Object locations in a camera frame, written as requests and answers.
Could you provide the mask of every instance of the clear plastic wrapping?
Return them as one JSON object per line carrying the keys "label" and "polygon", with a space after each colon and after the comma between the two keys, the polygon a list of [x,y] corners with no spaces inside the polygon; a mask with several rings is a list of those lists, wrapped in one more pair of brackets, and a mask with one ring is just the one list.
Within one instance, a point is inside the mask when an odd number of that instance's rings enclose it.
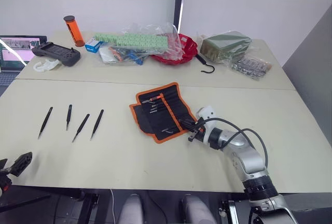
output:
{"label": "clear plastic wrapping", "polygon": [[251,41],[240,32],[230,31],[204,39],[200,52],[215,63],[223,63],[243,54]]}
{"label": "clear plastic wrapping", "polygon": [[105,64],[126,66],[143,65],[143,61],[149,56],[149,53],[144,50],[119,48],[111,43],[103,43],[99,48],[99,55]]}
{"label": "clear plastic wrapping", "polygon": [[142,65],[146,57],[157,54],[165,59],[182,59],[182,48],[175,26],[133,24],[119,34],[96,33],[95,39],[104,41],[99,55],[105,64]]}
{"label": "clear plastic wrapping", "polygon": [[255,80],[262,78],[272,67],[270,63],[251,55],[249,52],[233,57],[228,66],[232,70]]}

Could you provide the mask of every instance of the tool roll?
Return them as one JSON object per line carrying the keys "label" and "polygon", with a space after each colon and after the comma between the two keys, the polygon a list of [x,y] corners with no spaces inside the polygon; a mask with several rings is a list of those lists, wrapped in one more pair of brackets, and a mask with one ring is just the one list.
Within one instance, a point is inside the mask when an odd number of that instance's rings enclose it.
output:
{"label": "tool roll", "polygon": [[140,92],[136,101],[137,104],[130,105],[136,123],[158,144],[187,132],[179,120],[196,121],[176,82]]}

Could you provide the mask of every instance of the black cable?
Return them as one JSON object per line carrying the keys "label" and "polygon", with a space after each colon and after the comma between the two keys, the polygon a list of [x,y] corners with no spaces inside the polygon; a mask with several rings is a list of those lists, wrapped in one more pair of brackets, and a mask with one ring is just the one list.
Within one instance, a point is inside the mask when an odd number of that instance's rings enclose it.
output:
{"label": "black cable", "polygon": [[[242,129],[241,130],[242,132],[245,132],[245,131],[248,131],[248,132],[252,132],[256,135],[256,137],[259,139],[262,147],[263,147],[263,150],[264,150],[264,157],[265,157],[265,167],[267,168],[268,167],[268,164],[269,164],[269,157],[268,157],[268,152],[267,152],[267,149],[266,149],[266,146],[263,142],[263,139],[261,139],[261,137],[258,135],[257,132],[255,132],[254,130],[250,129],[250,128],[245,128],[245,129]],[[230,139],[228,139],[222,146],[221,146],[221,150],[223,150],[237,135],[239,135],[241,132],[237,132],[235,133],[232,137],[230,137]]]}
{"label": "black cable", "polygon": [[56,215],[57,215],[58,205],[59,205],[59,202],[60,202],[60,197],[61,197],[61,195],[59,195],[59,197],[58,197],[58,200],[57,200],[57,203],[56,203],[56,208],[54,210],[53,224],[56,224]]}
{"label": "black cable", "polygon": [[251,143],[250,139],[248,138],[247,135],[245,135],[244,132],[242,132],[242,130],[240,128],[238,128],[235,124],[233,124],[232,122],[229,122],[225,119],[222,119],[222,118],[210,118],[210,119],[205,119],[205,120],[202,120],[200,123],[198,123],[196,126],[195,126],[195,129],[197,130],[198,128],[201,128],[205,123],[207,122],[210,122],[210,121],[213,121],[213,120],[218,120],[218,121],[221,121],[221,122],[224,122],[226,124],[229,124],[231,127],[234,127],[235,129],[237,129],[244,137],[245,139],[248,141],[248,143],[250,144],[251,147],[254,147],[254,145]]}
{"label": "black cable", "polygon": [[147,195],[149,196],[150,200],[159,208],[159,210],[162,212],[162,214],[164,215],[164,218],[165,218],[165,222],[166,224],[168,223],[168,220],[167,220],[167,216],[164,212],[164,210],[162,210],[161,206],[150,196],[149,194],[149,190],[146,190],[146,193]]}
{"label": "black cable", "polygon": [[229,124],[230,126],[232,126],[233,128],[237,129],[238,132],[235,133],[230,139],[228,139],[221,147],[221,150],[224,149],[237,135],[239,135],[240,133],[246,138],[246,140],[248,141],[248,143],[250,144],[251,147],[253,147],[254,149],[255,146],[251,143],[250,139],[248,138],[248,136],[244,133],[245,131],[249,131],[249,132],[252,132],[256,135],[256,137],[259,139],[262,147],[263,147],[263,150],[264,150],[264,157],[265,157],[265,167],[267,168],[268,167],[268,164],[269,164],[269,157],[268,157],[268,152],[267,152],[267,149],[266,149],[266,146],[263,142],[263,139],[258,135],[257,132],[255,132],[254,130],[250,129],[250,128],[245,128],[245,129],[240,129],[239,127],[237,127],[235,124],[233,124],[232,122],[229,122],[225,119],[221,119],[221,118],[210,118],[210,119],[205,119],[203,121],[201,121],[195,128],[198,129],[199,127],[202,127],[205,123],[209,122],[209,121],[213,121],[213,120],[218,120],[218,121],[221,121],[221,122],[224,122],[226,124]]}
{"label": "black cable", "polygon": [[248,224],[251,224],[251,220],[253,218],[253,208],[251,207],[250,208],[250,213],[249,213],[249,221],[248,221]]}

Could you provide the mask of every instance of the white wall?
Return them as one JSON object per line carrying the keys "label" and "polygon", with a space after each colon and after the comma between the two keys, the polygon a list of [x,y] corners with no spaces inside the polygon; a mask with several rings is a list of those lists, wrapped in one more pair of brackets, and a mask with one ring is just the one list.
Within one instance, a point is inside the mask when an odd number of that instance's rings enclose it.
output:
{"label": "white wall", "polygon": [[238,30],[264,39],[283,65],[332,0],[184,0],[181,32],[220,34]]}
{"label": "white wall", "polygon": [[50,36],[66,30],[74,15],[79,28],[120,31],[132,23],[173,23],[175,0],[0,0],[0,34]]}

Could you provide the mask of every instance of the table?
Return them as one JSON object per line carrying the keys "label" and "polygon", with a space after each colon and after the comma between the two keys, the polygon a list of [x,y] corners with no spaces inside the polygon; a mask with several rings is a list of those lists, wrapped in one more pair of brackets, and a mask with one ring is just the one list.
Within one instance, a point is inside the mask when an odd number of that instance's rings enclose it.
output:
{"label": "table", "polygon": [[[85,40],[93,36],[92,32],[83,33]],[[49,41],[65,47],[74,45],[68,31],[56,32]],[[102,63],[98,54],[87,52],[85,47],[75,47],[81,53],[81,59],[73,67],[60,66],[55,69],[37,73],[33,65],[44,57],[35,57],[23,69],[18,79],[43,79],[66,81],[94,81],[134,83],[145,85],[165,85],[177,81],[180,86],[214,87],[214,88],[263,88],[294,90],[294,86],[279,66],[263,40],[253,40],[251,53],[270,62],[273,67],[261,81],[239,76],[222,64],[216,64],[212,74],[201,73],[201,70],[210,71],[211,68],[202,65],[197,59],[179,66],[161,64],[153,59],[147,59],[143,66],[110,66]]]}
{"label": "table", "polygon": [[[16,185],[243,192],[230,161],[187,135],[156,144],[129,110],[137,92],[155,85],[15,80],[0,97],[0,157],[25,152],[33,162]],[[193,112],[212,105],[220,117],[256,130],[266,143],[279,192],[332,192],[332,149],[295,90],[180,86]],[[68,105],[73,105],[66,131]],[[40,139],[49,107],[53,112]],[[100,109],[101,124],[90,141]],[[84,116],[91,116],[71,143]],[[262,154],[253,136],[254,145]]]}

